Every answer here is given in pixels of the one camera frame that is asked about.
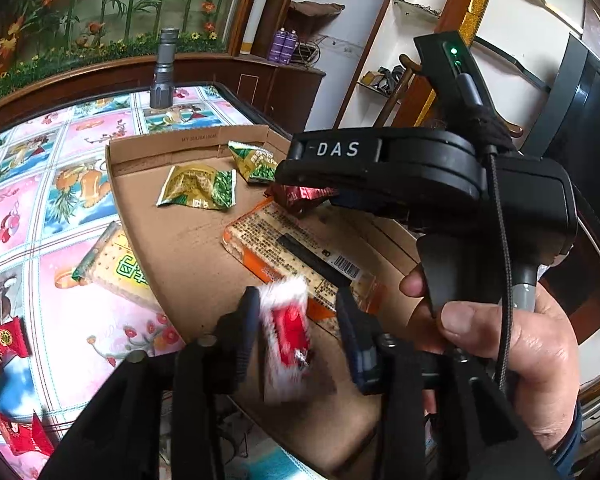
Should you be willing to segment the red white snack packet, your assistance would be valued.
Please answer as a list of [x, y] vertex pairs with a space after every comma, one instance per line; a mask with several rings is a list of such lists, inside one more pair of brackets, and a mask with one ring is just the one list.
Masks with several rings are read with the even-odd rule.
[[306, 315], [309, 287], [301, 275], [258, 288], [265, 341], [263, 400], [296, 402], [308, 394], [312, 342]]

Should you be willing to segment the orange cracker pack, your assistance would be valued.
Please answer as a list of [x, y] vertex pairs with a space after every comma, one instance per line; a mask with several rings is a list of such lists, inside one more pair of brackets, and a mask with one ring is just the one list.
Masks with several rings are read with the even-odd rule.
[[309, 289], [308, 317], [337, 337], [336, 295], [351, 289], [360, 310], [379, 312], [386, 288], [343, 252], [322, 244], [300, 220], [268, 198], [229, 224], [222, 244], [262, 282], [301, 275]]

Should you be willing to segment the brown cardboard box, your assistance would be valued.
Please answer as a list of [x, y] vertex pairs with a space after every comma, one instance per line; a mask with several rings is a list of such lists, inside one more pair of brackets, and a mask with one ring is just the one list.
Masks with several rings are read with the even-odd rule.
[[[234, 310], [248, 286], [260, 278], [222, 245], [230, 222], [264, 199], [260, 188], [237, 183], [237, 202], [227, 212], [183, 206], [159, 207], [157, 198], [172, 166], [202, 162], [230, 169], [230, 140], [261, 144], [283, 159], [289, 139], [268, 126], [175, 130], [113, 140], [106, 151], [112, 194], [134, 254], [158, 303], [181, 336], [191, 341], [210, 332], [218, 318]], [[400, 293], [399, 283], [418, 260], [415, 240], [392, 220], [321, 206], [302, 223], [325, 245], [385, 287], [379, 316], [385, 330], [404, 335], [416, 300]], [[259, 363], [233, 400], [278, 444], [328, 478], [368, 479], [375, 455], [380, 414], [376, 396], [362, 396], [350, 381], [339, 340], [312, 328], [317, 355], [334, 391], [306, 403], [268, 405], [262, 401]]]

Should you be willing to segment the green cracker pack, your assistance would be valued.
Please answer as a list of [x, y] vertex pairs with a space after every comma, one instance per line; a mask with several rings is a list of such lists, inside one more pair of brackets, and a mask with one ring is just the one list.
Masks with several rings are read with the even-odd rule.
[[145, 309], [161, 312], [122, 225], [113, 221], [71, 275], [79, 284], [97, 284]]

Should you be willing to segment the dark red snack packet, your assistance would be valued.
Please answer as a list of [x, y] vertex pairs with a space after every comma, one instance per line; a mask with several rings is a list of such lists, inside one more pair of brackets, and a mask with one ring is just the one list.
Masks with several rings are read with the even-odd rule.
[[305, 186], [272, 183], [265, 191], [279, 206], [296, 217], [307, 214], [312, 209], [338, 195], [334, 188], [306, 188]]

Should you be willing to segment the small green yellow snack packet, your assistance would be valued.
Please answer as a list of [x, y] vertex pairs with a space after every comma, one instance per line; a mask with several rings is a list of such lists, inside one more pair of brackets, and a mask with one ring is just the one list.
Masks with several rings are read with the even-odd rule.
[[247, 183], [270, 184], [275, 181], [277, 162], [270, 151], [237, 141], [228, 142], [227, 147]]

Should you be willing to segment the colourful fruit tablecloth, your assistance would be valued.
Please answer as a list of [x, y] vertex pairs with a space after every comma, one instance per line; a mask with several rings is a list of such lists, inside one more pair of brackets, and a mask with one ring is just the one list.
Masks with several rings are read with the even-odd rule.
[[[118, 218], [105, 151], [147, 131], [146, 92], [49, 110], [0, 133], [0, 326], [19, 325], [26, 356], [0, 366], [0, 415], [38, 418], [58, 442], [132, 350], [161, 354], [181, 338], [163, 310], [79, 282], [73, 272]], [[12, 452], [0, 431], [0, 465], [34, 479], [38, 451]]]

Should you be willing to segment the red packet at edge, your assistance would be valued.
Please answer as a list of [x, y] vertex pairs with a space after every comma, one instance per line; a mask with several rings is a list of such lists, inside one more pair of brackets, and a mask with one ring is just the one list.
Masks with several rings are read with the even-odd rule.
[[54, 446], [36, 413], [33, 413], [30, 422], [17, 422], [0, 412], [0, 431], [12, 455], [37, 452], [51, 456], [54, 452]]

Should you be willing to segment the grey flashlight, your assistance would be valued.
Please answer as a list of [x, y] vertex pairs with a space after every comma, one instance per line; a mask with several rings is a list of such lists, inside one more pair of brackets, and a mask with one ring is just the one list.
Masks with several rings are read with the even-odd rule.
[[164, 110], [173, 104], [174, 58], [178, 29], [161, 29], [154, 79], [150, 87], [149, 106], [155, 110]]

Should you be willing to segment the purple bottles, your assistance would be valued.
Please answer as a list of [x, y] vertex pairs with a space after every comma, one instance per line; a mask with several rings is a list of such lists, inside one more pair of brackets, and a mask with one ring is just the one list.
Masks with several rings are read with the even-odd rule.
[[282, 27], [274, 34], [270, 50], [268, 50], [268, 62], [288, 65], [297, 44], [297, 33]]

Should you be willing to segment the flower bamboo mural panel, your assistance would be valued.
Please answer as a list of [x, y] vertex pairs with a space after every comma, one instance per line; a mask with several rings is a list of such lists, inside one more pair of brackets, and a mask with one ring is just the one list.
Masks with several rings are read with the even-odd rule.
[[0, 99], [47, 77], [156, 53], [221, 52], [239, 0], [0, 0]]

